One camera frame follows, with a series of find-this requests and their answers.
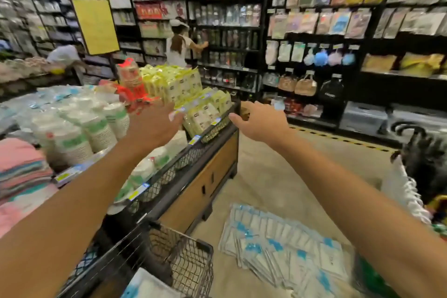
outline yellow board with black frame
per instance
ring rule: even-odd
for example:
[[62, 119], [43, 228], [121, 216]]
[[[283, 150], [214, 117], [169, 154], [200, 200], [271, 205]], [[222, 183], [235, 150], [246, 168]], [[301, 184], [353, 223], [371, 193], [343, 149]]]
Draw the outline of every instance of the yellow board with black frame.
[[89, 55], [119, 51], [109, 0], [71, 0]]

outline person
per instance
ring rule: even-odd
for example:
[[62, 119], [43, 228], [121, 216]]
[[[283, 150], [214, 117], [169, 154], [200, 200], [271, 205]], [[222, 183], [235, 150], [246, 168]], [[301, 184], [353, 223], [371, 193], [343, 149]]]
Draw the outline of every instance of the person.
[[[295, 169], [358, 251], [400, 297], [447, 297], [447, 247], [395, 202], [329, 160], [289, 128], [284, 112], [249, 103], [230, 119]], [[173, 105], [138, 108], [126, 137], [0, 239], [0, 296], [54, 297], [81, 259], [133, 168], [177, 132]]]
[[82, 61], [79, 54], [85, 54], [85, 48], [82, 43], [59, 46], [49, 53], [47, 61], [50, 63], [60, 61], [64, 62], [66, 67], [79, 66], [86, 70], [90, 70], [90, 66]]
[[182, 17], [177, 17], [169, 21], [174, 36], [166, 39], [166, 58], [168, 65], [186, 67], [185, 55], [186, 49], [190, 48], [196, 53], [201, 53], [204, 48], [208, 47], [208, 42], [196, 44], [191, 38], [185, 36], [185, 32], [189, 29]]

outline wooden drawer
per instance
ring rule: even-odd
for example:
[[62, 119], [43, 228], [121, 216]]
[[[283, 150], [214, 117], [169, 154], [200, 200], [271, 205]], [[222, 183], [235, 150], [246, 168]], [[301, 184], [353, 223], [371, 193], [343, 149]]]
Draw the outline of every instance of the wooden drawer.
[[194, 219], [208, 206], [211, 195], [237, 160], [238, 132], [221, 147], [183, 193], [160, 217], [160, 222], [185, 232]]

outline yellow and black floor tape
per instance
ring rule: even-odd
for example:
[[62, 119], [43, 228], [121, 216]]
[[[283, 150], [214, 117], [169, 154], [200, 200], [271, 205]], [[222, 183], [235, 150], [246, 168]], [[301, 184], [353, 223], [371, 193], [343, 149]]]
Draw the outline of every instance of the yellow and black floor tape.
[[327, 132], [322, 132], [322, 131], [317, 131], [317, 130], [312, 130], [312, 129], [306, 129], [306, 128], [301, 127], [301, 126], [290, 125], [290, 127], [292, 129], [296, 129], [296, 130], [299, 130], [299, 131], [302, 131], [302, 132], [315, 134], [315, 135], [320, 136], [320, 137], [327, 137], [329, 139], [338, 140], [338, 141], [349, 143], [349, 144], [354, 144], [354, 145], [358, 145], [358, 146], [364, 146], [364, 147], [367, 147], [369, 149], [378, 149], [379, 151], [383, 151], [383, 152], [394, 152], [395, 151], [395, 149], [387, 147], [387, 146], [367, 143], [367, 142], [363, 142], [361, 140], [356, 140], [356, 139], [351, 139], [351, 138], [347, 138], [347, 137], [337, 136], [335, 134], [331, 134], [331, 133], [327, 133]]

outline woman wearing white cap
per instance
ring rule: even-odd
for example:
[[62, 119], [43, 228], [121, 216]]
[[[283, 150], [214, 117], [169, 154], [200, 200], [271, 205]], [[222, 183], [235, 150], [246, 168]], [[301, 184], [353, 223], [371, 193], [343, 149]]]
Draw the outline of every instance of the woman wearing white cap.
[[166, 40], [166, 58], [168, 58], [169, 65], [186, 67], [185, 55], [188, 48], [196, 53], [200, 53], [204, 48], [208, 47], [208, 42], [203, 44], [196, 44], [191, 38], [184, 36], [189, 26], [181, 17], [171, 19], [169, 21], [174, 36]]

